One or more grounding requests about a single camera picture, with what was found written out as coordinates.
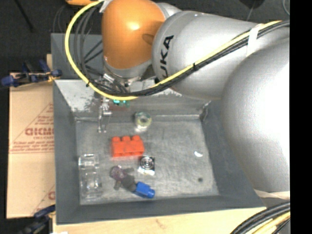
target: clamp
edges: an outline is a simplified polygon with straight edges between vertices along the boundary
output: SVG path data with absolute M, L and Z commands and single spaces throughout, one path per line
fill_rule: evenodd
M 30 225 L 27 225 L 23 230 L 17 232 L 17 234 L 38 234 L 42 231 L 49 223 L 49 214 L 55 211 L 55 205 L 48 206 L 39 212 L 34 214 L 35 221 Z
M 22 65 L 22 72 L 16 75 L 9 75 L 1 79 L 1 84 L 4 87 L 18 87 L 25 84 L 37 83 L 40 81 L 52 81 L 62 75 L 60 69 L 50 70 L 48 64 L 40 59 L 39 65 L 42 70 L 40 73 L 33 73 L 33 67 L 28 62 L 25 61 Z

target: kuka logo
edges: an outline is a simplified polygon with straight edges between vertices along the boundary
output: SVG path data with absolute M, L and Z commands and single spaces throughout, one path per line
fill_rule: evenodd
M 169 44 L 173 37 L 174 36 L 169 36 L 165 38 L 163 45 L 165 46 L 166 50 L 164 52 L 162 49 L 160 52 L 160 63 L 161 63 L 160 68 L 166 72 L 166 75 L 165 76 L 163 75 L 164 78 L 168 77 L 166 58 L 169 52 Z
M 53 135 L 54 128 L 26 128 L 25 134 L 28 136 L 38 136 L 38 135 Z

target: blue clamp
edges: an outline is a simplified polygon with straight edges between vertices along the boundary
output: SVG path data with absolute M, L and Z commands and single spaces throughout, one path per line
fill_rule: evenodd
M 51 218 L 48 214 L 54 211 L 55 205 L 51 205 L 35 213 L 35 221 L 27 225 L 23 230 L 17 232 L 17 234 L 38 234 L 50 223 Z
M 48 64 L 43 60 L 39 60 L 39 66 L 42 73 L 32 73 L 32 66 L 27 61 L 22 65 L 22 72 L 15 76 L 6 76 L 1 79 L 1 84 L 4 87 L 18 87 L 29 83 L 37 83 L 40 81 L 49 80 L 50 77 L 57 78 L 62 75 L 60 69 L 50 70 Z
M 149 185 L 142 182 L 136 184 L 135 194 L 141 197 L 153 198 L 155 196 L 155 190 L 153 190 Z

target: cardboard sheet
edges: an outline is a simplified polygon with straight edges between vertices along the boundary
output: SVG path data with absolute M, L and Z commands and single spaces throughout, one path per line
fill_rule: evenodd
M 7 218 L 55 204 L 52 82 L 10 88 Z

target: clear plastic object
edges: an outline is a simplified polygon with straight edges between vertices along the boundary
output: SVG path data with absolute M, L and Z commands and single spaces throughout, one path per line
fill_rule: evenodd
M 78 166 L 80 172 L 81 197 L 84 199 L 101 197 L 103 193 L 103 187 L 98 171 L 98 155 L 81 155 L 78 159 Z

